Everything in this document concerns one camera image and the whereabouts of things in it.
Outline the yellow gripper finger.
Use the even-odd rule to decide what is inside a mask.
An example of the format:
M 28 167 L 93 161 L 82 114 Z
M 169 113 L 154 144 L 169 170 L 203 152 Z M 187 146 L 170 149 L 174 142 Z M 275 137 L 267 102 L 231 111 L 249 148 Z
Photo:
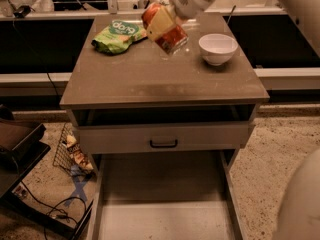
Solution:
M 145 29 L 151 41 L 156 41 L 175 26 L 171 6 L 151 4 L 145 11 Z

